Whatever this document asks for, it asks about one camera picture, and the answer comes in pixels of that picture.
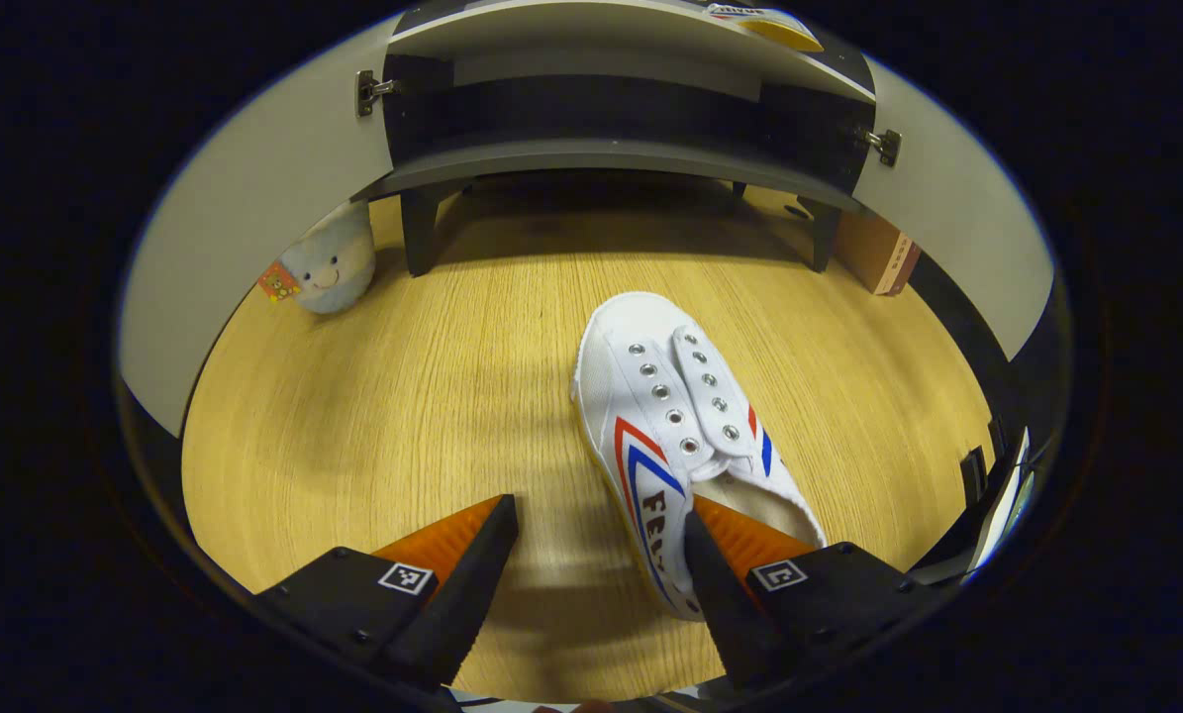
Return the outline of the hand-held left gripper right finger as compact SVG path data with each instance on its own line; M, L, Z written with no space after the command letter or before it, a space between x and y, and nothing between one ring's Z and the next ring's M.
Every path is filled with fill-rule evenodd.
M683 555L736 689L827 675L948 601L851 542L804 545L703 495L686 516Z

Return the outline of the round grey plush toy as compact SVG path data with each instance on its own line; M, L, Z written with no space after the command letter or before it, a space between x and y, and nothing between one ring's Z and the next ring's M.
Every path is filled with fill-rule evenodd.
M310 313L345 311L369 289L375 247L369 207L345 202L271 262L257 287L269 302L296 302Z

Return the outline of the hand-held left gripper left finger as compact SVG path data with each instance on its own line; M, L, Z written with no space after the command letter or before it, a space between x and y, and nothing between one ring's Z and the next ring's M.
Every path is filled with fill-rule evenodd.
M455 681L518 536L500 493L371 555L332 547L256 599L347 662L432 691Z

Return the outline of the brown cardboard box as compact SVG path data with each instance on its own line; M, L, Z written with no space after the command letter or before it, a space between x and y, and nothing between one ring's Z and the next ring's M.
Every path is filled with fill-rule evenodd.
M885 218L843 212L835 257L873 296L898 296L909 285L922 247Z

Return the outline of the white shoe cabinet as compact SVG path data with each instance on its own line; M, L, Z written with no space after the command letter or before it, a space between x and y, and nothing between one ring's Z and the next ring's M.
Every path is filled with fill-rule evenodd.
M397 195L407 266L437 262L439 205L478 179L534 171L649 171L794 194L819 210L830 260L856 213L873 132L867 58L801 19L823 52L795 52L704 13L757 0L429 0L407 9L381 74L356 74L358 116L384 119L392 171L357 200Z

